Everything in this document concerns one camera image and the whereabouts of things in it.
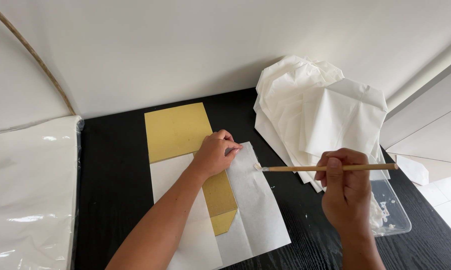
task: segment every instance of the paintbrush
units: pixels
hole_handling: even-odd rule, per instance
[[[324,172],[327,170],[326,166],[304,166],[304,167],[261,167],[260,163],[256,163],[254,167],[263,172]],[[396,170],[399,169],[399,166],[395,163],[387,163],[387,164],[363,164],[363,165],[343,165],[343,171],[367,171],[367,170]]]

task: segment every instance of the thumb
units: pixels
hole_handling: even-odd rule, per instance
[[[232,149],[232,150],[230,150],[230,151],[228,152],[227,156],[225,156],[225,157],[227,158],[227,161],[228,161],[229,163],[231,163],[231,162],[234,160],[235,155],[237,155],[237,152],[239,152],[239,149],[238,149],[238,148]]]
[[[334,198],[343,198],[343,170],[342,162],[338,158],[330,157],[327,161],[327,191]]]

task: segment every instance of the forearm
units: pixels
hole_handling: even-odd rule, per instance
[[[204,182],[202,178],[186,169],[127,236],[107,270],[166,269]]]
[[[385,270],[372,233],[342,235],[342,270]]]

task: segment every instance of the plastic wrap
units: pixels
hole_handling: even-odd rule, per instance
[[[0,270],[73,268],[80,116],[0,133]]]

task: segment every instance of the fingernail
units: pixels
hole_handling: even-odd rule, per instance
[[[327,165],[329,165],[329,167],[331,168],[337,168],[339,167],[339,160],[334,157],[331,157]]]

